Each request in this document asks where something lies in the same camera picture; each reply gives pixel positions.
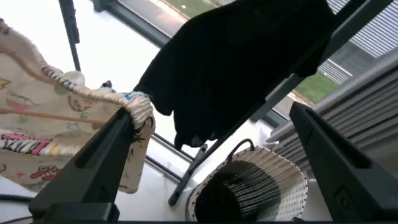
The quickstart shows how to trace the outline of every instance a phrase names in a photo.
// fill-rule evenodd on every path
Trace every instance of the clothes drying rack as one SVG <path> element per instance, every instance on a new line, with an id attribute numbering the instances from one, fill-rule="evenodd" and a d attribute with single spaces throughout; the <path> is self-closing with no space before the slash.
<path id="1" fill-rule="evenodd" d="M 80 68 L 80 63 L 78 59 L 78 53 L 76 50 L 76 44 L 80 42 L 79 34 L 78 34 L 78 28 L 76 25 L 76 19 L 75 19 L 75 8 L 73 6 L 73 1 L 72 0 L 58 0 L 60 3 L 60 8 L 63 16 L 63 21 L 65 24 L 65 28 L 67 31 L 67 36 L 68 36 L 68 41 L 70 45 L 70 49 L 72 52 L 72 57 L 73 57 L 73 62 L 75 64 L 76 70 L 81 70 Z M 102 0 L 92 0 L 94 4 L 94 8 L 96 11 L 102 11 L 107 8 L 106 4 L 110 4 L 109 1 L 102 1 Z M 393 0 L 350 0 L 335 16 L 335 21 L 330 25 L 326 32 L 322 35 L 321 38 L 318 39 L 318 41 L 314 42 L 312 47 L 310 47 L 303 55 L 301 58 L 298 58 L 297 61 L 290 66 L 290 68 L 279 77 L 279 80 L 274 84 L 274 88 L 277 87 L 277 85 L 284 81 L 286 78 L 288 78 L 287 82 L 289 80 L 295 80 L 295 86 L 297 86 L 304 78 L 301 78 L 298 74 L 293 74 L 294 70 L 299 67 L 301 63 L 303 63 L 306 58 L 309 58 L 314 51 L 316 51 L 319 46 L 321 46 L 322 43 L 324 43 L 332 34 L 332 39 L 330 43 L 328 44 L 328 47 L 325 50 L 325 53 L 322 57 L 321 63 L 326 60 L 329 56 L 331 56 L 336 50 L 338 50 L 345 42 L 347 42 L 357 31 L 359 31 L 364 25 L 366 25 L 371 19 L 373 19 L 374 16 L 376 16 L 382 9 L 384 9 L 386 6 L 388 6 Z M 377 13 L 362 13 L 360 14 L 358 9 L 360 8 L 365 8 L 368 6 L 368 8 L 381 8 L 381 10 Z M 350 22 L 353 22 L 356 16 L 356 20 L 362 19 L 361 22 L 356 21 L 357 24 L 363 24 L 361 26 L 357 26 L 356 28 L 353 29 L 353 27 L 350 27 L 350 29 L 347 29 L 347 25 Z M 105 84 L 108 87 L 111 87 L 110 82 Z M 275 103 L 275 100 L 280 96 L 280 93 L 282 91 L 287 91 L 288 88 L 280 88 L 276 92 L 274 92 L 271 96 L 268 97 L 267 103 L 265 103 L 265 98 L 270 94 L 270 93 L 264 93 L 263 96 L 259 96 L 258 102 L 251 108 L 249 111 L 241 118 L 239 119 L 233 127 L 221 138 L 219 138 L 214 145 L 212 145 L 210 148 L 206 144 L 202 145 L 202 147 L 199 148 L 197 154 L 195 157 L 192 157 L 191 155 L 187 154 L 184 151 L 178 151 L 174 147 L 174 145 L 160 136 L 159 134 L 155 133 L 152 135 L 153 140 L 159 142 L 161 145 L 163 145 L 166 149 L 172 151 L 173 153 L 176 153 L 179 155 L 181 158 L 185 159 L 190 163 L 187 171 L 184 173 L 184 175 L 181 177 L 177 175 L 176 173 L 172 172 L 170 169 L 167 167 L 163 166 L 159 162 L 155 161 L 153 158 L 150 156 L 146 156 L 146 159 L 155 165 L 157 168 L 165 172 L 167 175 L 173 177 L 175 180 L 178 181 L 177 187 L 175 188 L 173 194 L 169 198 L 169 205 L 173 206 L 177 203 L 182 191 L 184 188 L 187 186 L 188 181 L 190 180 L 191 176 L 194 174 L 195 170 L 207 159 L 209 156 L 211 156 L 240 126 L 242 126 L 255 112 L 257 112 L 259 109 L 264 109 L 264 108 L 272 108 Z"/>

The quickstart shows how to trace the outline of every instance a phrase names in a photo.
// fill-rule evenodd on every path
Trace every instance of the fabric basket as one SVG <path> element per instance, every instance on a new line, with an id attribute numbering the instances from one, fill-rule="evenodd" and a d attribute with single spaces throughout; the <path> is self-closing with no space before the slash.
<path id="1" fill-rule="evenodd" d="M 136 132 L 119 189 L 134 193 L 155 130 L 148 96 L 85 87 L 83 74 L 48 65 L 28 38 L 0 19 L 1 175 L 40 191 L 121 106 Z"/>
<path id="2" fill-rule="evenodd" d="M 245 142 L 251 147 L 234 155 Z M 307 190 L 307 178 L 295 164 L 245 139 L 192 191 L 186 217 L 196 222 L 290 221 L 300 218 Z"/>

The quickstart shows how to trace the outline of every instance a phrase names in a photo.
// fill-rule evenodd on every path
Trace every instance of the green grass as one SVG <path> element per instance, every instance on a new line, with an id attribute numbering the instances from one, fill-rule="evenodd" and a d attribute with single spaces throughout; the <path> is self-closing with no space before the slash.
<path id="1" fill-rule="evenodd" d="M 163 0 L 176 7 L 188 17 L 197 16 L 203 12 L 214 9 L 216 6 L 204 0 Z"/>
<path id="2" fill-rule="evenodd" d="M 317 73 L 302 81 L 295 91 L 313 104 L 317 104 L 337 89 L 338 85 L 335 82 L 321 73 Z"/>

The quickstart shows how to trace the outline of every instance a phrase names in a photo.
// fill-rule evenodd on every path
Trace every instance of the cartoon print fabric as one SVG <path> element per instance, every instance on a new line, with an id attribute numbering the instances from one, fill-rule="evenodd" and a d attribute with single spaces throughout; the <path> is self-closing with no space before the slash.
<path id="1" fill-rule="evenodd" d="M 121 107 L 136 129 L 119 189 L 138 189 L 153 109 L 141 92 L 85 87 L 79 71 L 48 65 L 29 39 L 0 19 L 0 175 L 39 191 Z"/>

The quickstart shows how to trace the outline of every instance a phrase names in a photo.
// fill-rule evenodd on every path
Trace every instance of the black cloth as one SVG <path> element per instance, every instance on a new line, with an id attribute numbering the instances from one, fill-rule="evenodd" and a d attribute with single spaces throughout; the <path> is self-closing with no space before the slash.
<path id="1" fill-rule="evenodd" d="M 161 114 L 174 112 L 177 149 L 199 147 L 264 99 L 333 17 L 325 0 L 238 0 L 205 12 L 165 44 L 134 90 Z M 323 50 L 296 73 L 314 74 Z"/>

